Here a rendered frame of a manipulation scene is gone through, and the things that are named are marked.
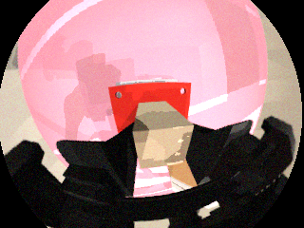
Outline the red board with tan square handle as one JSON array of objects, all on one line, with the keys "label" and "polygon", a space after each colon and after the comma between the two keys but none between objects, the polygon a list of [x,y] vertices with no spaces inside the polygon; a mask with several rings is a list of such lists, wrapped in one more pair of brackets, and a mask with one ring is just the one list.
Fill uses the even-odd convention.
[{"label": "red board with tan square handle", "polygon": [[[133,138],[141,168],[183,163],[193,132],[193,123],[187,121],[191,84],[130,84],[108,88],[118,133],[134,123]],[[118,91],[122,98],[117,98]]]}]

